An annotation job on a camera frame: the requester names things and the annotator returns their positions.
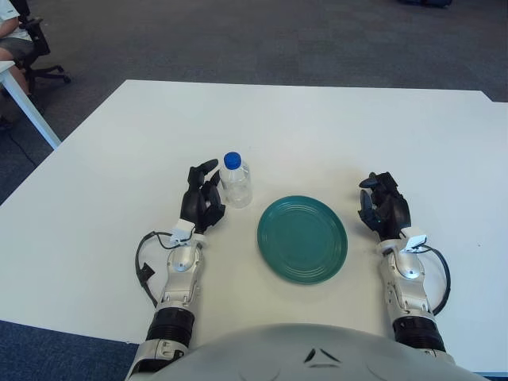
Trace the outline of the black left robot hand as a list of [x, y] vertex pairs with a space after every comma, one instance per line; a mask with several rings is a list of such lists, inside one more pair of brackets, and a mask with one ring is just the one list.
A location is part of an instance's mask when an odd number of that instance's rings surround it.
[[180, 218], [194, 223], [197, 234], [204, 234], [225, 215], [225, 205], [217, 188], [221, 180], [219, 171], [215, 171], [210, 179], [205, 180], [217, 166], [218, 159], [212, 159], [189, 170], [188, 189], [183, 196]]

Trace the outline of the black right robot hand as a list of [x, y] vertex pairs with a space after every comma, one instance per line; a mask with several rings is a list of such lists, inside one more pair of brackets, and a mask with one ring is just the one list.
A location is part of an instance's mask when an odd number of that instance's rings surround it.
[[389, 172], [371, 172], [359, 187], [360, 220], [380, 241], [398, 239], [402, 229], [411, 227], [410, 208]]

